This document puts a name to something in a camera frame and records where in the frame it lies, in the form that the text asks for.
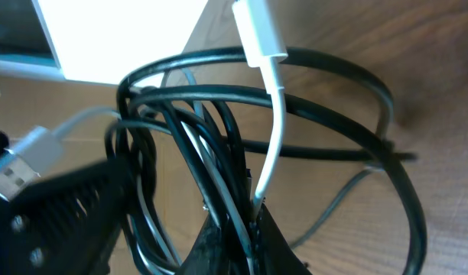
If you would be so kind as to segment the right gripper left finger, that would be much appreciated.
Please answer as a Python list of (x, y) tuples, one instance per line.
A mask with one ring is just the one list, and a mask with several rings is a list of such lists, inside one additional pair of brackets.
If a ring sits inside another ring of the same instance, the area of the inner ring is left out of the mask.
[(176, 275), (228, 275), (229, 258), (224, 250), (222, 233), (208, 216), (186, 260)]

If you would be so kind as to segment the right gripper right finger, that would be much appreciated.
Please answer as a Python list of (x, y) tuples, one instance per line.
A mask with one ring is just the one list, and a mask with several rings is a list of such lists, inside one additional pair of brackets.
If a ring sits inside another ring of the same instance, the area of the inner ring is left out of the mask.
[(265, 205), (252, 223), (252, 247), (256, 275), (311, 275), (289, 248)]

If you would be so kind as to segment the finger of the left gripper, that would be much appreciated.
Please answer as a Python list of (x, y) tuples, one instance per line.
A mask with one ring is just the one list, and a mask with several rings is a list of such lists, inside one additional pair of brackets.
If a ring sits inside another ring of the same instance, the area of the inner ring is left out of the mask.
[(0, 198), (0, 274), (108, 274), (132, 191), (115, 158)]

